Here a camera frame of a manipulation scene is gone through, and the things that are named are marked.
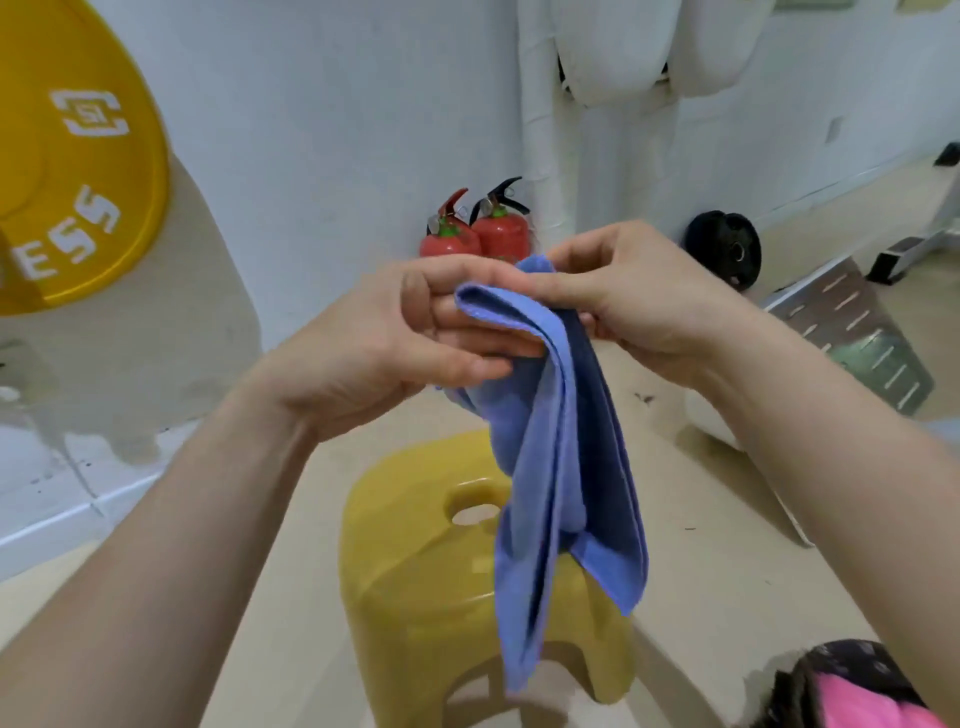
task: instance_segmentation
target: wall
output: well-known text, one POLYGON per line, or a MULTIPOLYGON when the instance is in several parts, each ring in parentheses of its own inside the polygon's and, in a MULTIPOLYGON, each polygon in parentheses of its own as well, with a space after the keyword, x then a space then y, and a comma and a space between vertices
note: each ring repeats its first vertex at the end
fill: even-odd
MULTIPOLYGON (((0 320, 0 354, 36 380, 28 406, 0 404, 0 577, 122 518, 261 349, 412 255, 450 190, 521 165, 512 0, 94 5, 163 113, 175 202, 110 289, 0 320), (37 526, 52 517, 57 539, 37 526)), ((636 209, 627 136, 657 119, 591 109, 581 226, 642 213, 678 235, 714 207, 769 222, 960 136, 960 4, 894 5, 771 18, 736 88, 681 103, 636 209)))

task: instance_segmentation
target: pink object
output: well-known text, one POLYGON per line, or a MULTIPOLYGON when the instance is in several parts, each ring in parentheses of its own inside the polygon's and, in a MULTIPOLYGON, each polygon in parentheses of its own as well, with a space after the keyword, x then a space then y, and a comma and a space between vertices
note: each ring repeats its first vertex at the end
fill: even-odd
POLYGON ((926 708, 898 703, 837 675, 818 675, 824 728, 947 728, 926 708))

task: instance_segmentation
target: red fire extinguisher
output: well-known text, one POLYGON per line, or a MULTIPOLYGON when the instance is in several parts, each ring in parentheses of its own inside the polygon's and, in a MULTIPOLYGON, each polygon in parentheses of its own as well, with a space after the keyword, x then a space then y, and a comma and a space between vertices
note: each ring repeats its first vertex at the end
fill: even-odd
POLYGON ((498 184, 473 206, 470 214, 470 226, 480 237, 483 255, 514 264, 530 254, 530 226, 524 217, 530 214, 530 208, 507 197, 507 189, 520 179, 510 177, 498 184))
POLYGON ((458 189, 427 222, 426 237, 420 242, 420 257, 466 253, 481 255, 480 237, 457 217, 454 206, 467 193, 458 189))

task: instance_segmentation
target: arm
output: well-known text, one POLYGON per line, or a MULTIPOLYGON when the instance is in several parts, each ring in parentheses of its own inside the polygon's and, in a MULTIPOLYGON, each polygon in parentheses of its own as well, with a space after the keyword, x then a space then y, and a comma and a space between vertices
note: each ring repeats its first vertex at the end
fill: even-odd
POLYGON ((167 473, 0 654, 0 725, 200 723, 306 459, 426 383, 505 376, 540 353, 445 317, 465 279, 522 286, 470 256, 387 269, 268 354, 167 473))
POLYGON ((960 725, 960 463, 649 226, 578 235, 535 296, 707 397, 917 690, 960 725))

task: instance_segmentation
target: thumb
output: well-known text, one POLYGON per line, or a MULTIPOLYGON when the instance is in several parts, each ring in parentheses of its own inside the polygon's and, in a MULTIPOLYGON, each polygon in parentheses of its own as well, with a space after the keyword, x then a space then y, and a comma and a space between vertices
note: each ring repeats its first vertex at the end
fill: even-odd
POLYGON ((604 294, 597 273, 532 273, 531 297, 551 308, 594 311, 604 294))
POLYGON ((485 358, 413 332, 403 337, 395 364, 401 380, 441 387, 469 387, 513 370, 507 359, 485 358))

